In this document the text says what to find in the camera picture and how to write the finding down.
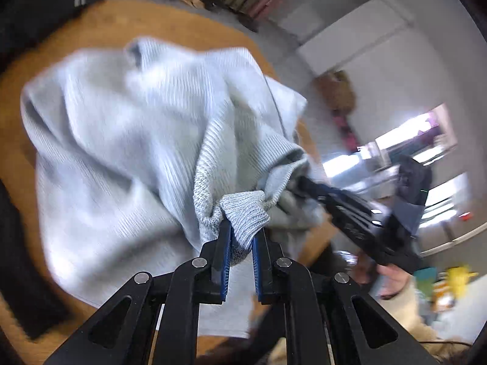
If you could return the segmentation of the beige sleeved forearm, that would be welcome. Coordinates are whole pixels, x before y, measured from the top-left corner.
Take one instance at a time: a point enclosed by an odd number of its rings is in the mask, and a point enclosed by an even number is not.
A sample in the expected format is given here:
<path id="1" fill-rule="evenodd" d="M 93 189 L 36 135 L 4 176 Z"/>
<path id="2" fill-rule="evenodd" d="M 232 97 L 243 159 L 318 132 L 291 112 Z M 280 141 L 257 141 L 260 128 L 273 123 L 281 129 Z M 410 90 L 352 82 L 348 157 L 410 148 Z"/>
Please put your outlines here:
<path id="1" fill-rule="evenodd" d="M 406 285 L 393 296 L 380 295 L 378 303 L 420 342 L 438 364 L 467 363 L 470 350 L 468 344 L 457 343 L 454 339 L 441 340 L 437 337 L 437 332 L 423 322 L 413 278 L 409 278 Z"/>

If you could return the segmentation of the person's right hand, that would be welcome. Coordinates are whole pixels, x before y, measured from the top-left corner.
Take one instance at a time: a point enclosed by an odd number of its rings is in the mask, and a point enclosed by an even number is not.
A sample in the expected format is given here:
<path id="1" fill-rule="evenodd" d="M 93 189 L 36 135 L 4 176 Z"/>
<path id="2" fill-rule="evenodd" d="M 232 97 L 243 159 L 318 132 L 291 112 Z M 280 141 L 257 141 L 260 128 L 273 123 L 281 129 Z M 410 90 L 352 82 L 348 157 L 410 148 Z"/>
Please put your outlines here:
<path id="1" fill-rule="evenodd" d="M 412 275 L 396 265 L 379 265 L 363 252 L 357 255 L 353 270 L 354 280 L 369 287 L 378 297 L 389 299 L 399 294 L 409 283 Z"/>

